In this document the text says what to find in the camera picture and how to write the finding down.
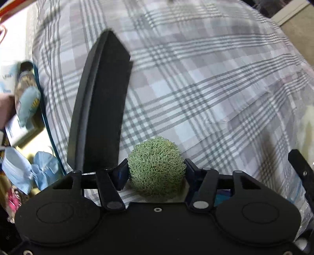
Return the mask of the grey plaid cloth cover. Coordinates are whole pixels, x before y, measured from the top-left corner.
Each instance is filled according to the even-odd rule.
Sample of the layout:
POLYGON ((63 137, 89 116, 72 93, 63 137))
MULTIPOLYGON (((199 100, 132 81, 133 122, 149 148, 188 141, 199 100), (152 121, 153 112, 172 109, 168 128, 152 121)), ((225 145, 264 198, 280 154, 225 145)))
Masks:
POLYGON ((288 162, 313 103, 313 69, 271 19, 243 1, 38 1, 32 57, 66 172, 87 54, 112 29, 133 62, 119 158, 161 136, 199 167, 242 170, 311 209, 288 162))

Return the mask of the blue sachet of dried herbs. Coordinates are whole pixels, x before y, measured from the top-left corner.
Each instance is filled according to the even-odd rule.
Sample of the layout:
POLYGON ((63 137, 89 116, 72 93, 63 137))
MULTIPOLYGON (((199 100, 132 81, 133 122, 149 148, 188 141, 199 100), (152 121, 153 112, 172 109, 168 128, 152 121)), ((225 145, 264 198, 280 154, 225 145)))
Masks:
POLYGON ((27 125, 40 103, 40 91, 35 79, 34 65, 30 61, 20 63, 17 83, 14 88, 16 114, 20 127, 27 125))

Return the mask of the green scrubber ball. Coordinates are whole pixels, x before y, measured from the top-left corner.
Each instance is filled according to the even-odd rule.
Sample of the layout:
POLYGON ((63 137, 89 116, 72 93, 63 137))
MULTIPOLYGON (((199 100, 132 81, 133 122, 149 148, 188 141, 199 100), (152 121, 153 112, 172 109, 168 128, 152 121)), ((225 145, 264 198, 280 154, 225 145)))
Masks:
POLYGON ((145 197, 171 199, 184 185, 186 165, 178 146, 163 137, 136 145, 128 156, 130 184, 145 197))

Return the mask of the white blue tissue pack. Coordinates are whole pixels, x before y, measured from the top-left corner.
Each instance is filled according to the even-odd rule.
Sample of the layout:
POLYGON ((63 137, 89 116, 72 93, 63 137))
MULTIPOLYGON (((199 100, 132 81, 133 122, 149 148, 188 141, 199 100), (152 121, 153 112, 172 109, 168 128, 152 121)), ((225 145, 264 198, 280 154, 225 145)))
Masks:
MULTIPOLYGON (((12 72, 5 74, 1 78, 1 93, 14 95, 16 83, 17 76, 15 74, 12 72)), ((6 132, 10 145, 17 146, 34 132, 35 125, 31 118, 26 126, 20 127, 17 114, 15 113, 3 130, 6 132)))

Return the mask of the black right gripper tip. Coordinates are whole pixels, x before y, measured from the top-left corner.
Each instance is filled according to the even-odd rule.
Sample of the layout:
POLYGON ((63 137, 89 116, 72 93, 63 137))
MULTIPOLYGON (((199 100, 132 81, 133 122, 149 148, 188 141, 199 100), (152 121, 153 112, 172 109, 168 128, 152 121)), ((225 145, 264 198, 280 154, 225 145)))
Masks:
POLYGON ((292 149, 288 153, 288 161, 301 179, 303 188, 305 189, 304 196, 313 212, 313 170, 297 149, 292 149))

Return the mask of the black rectangular lid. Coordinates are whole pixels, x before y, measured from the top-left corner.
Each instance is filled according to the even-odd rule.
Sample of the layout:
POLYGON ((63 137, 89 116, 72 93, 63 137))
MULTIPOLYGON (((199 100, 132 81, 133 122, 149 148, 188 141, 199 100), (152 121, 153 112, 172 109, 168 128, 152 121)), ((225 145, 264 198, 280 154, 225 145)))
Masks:
POLYGON ((69 132, 67 163, 83 173, 117 166, 132 62, 110 29, 87 55, 69 132))

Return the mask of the pink soft cloth pouch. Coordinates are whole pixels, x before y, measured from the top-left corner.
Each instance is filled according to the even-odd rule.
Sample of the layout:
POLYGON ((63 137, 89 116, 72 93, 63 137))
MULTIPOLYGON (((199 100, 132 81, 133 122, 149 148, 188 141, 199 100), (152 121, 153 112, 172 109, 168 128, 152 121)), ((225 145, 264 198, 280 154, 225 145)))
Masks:
POLYGON ((3 130, 7 122, 16 113, 14 95, 0 94, 0 129, 3 130))

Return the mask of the light blue face mask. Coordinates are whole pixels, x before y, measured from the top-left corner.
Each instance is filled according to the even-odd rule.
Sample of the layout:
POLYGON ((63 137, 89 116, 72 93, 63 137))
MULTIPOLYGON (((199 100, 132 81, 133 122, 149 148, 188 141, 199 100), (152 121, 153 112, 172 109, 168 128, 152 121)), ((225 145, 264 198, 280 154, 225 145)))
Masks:
POLYGON ((5 149, 2 170, 24 194, 29 194, 34 185, 42 191, 63 177, 58 160, 52 154, 39 151, 30 163, 13 147, 5 149))

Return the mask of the gold metal tin box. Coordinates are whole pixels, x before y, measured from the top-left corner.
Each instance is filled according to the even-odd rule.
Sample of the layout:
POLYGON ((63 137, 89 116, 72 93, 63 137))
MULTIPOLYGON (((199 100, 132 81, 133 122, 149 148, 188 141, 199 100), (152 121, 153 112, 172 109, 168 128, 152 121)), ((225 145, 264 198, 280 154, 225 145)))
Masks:
MULTIPOLYGON (((17 76, 19 73, 19 69, 20 69, 20 63, 21 62, 15 62, 13 64, 1 67, 1 78, 5 74, 10 73, 10 72, 12 72, 13 74, 15 74, 17 76)), ((30 163, 33 163, 34 156, 37 152, 39 152, 39 151, 48 152, 57 158, 58 164, 59 164, 59 166, 63 172, 62 166, 61 166, 60 161, 58 159, 58 156, 56 154, 55 145, 54 145, 52 138, 51 138, 51 135, 49 133, 47 119, 45 116, 44 99, 43 99, 42 91, 41 91, 40 85, 39 85, 38 70, 37 70, 35 65, 34 65, 34 69, 35 69, 35 79, 36 79, 38 89, 39 89, 40 95, 41 95, 40 103, 39 103, 39 106, 37 108, 37 111, 34 114, 34 116, 32 117, 32 122, 35 125, 35 130, 30 136, 28 136, 26 139, 24 139, 23 142, 17 146, 10 145, 10 142, 8 140, 8 137, 6 135, 5 130, 1 130, 2 132, 4 132, 5 139, 6 139, 4 142, 1 142, 1 151, 3 151, 3 155, 2 155, 2 159, 1 159, 1 161, 2 161, 1 165, 3 163, 5 149, 7 147, 13 147, 17 151, 19 151, 25 158, 27 158, 28 161, 30 161, 30 163)))

